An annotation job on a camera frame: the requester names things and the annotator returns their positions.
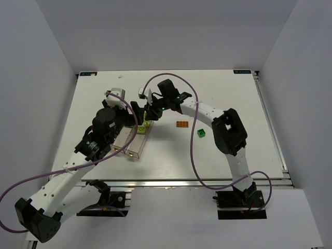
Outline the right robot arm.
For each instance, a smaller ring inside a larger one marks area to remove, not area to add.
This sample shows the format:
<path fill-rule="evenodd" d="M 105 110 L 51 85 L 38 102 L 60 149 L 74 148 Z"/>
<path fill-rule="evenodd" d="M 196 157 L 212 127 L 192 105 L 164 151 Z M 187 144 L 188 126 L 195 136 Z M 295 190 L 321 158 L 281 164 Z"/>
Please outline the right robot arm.
<path fill-rule="evenodd" d="M 246 205 L 257 188 L 246 160 L 247 132 L 237 111 L 233 108 L 222 111 L 199 102 L 196 93 L 180 93 L 169 79 L 160 82 L 158 88 L 161 93 L 159 99 L 147 87 L 139 90 L 139 98 L 147 100 L 144 107 L 146 119 L 157 121 L 165 110 L 170 109 L 209 126 L 216 147 L 228 161 L 234 182 L 233 193 Z"/>

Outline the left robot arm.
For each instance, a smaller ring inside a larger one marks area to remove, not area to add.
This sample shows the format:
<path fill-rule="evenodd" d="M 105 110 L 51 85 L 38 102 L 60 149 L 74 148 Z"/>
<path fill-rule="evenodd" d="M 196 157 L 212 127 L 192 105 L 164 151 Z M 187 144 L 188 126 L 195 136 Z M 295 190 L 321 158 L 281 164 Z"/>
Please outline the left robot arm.
<path fill-rule="evenodd" d="M 144 122 L 144 109 L 134 101 L 130 103 L 132 114 L 126 106 L 110 107 L 106 101 L 102 104 L 103 108 L 98 110 L 92 125 L 86 129 L 66 162 L 71 169 L 57 173 L 37 193 L 28 199 L 20 198 L 15 204 L 20 224 L 41 243 L 53 238 L 65 220 L 84 208 L 111 203 L 110 187 L 100 180 L 87 182 L 76 197 L 66 198 L 81 178 L 110 152 L 124 126 Z"/>

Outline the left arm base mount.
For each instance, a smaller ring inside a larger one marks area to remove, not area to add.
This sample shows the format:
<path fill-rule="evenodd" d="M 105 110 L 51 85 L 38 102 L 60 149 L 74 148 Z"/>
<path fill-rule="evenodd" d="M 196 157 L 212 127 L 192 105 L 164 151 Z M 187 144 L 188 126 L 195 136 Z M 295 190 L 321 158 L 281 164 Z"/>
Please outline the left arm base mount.
<path fill-rule="evenodd" d="M 76 216 L 84 217 L 126 217 L 131 205 L 131 191 L 111 188 L 101 193 L 97 203 L 89 204 Z"/>

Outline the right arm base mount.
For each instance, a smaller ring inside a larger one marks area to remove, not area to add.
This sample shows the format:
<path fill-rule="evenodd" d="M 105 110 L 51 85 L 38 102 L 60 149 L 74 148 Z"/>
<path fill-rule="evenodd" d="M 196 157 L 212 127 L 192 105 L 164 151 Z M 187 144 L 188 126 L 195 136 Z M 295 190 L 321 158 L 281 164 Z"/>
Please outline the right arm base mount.
<path fill-rule="evenodd" d="M 219 220 L 267 219 L 261 190 L 257 190 L 245 202 L 233 191 L 218 191 L 213 196 Z"/>

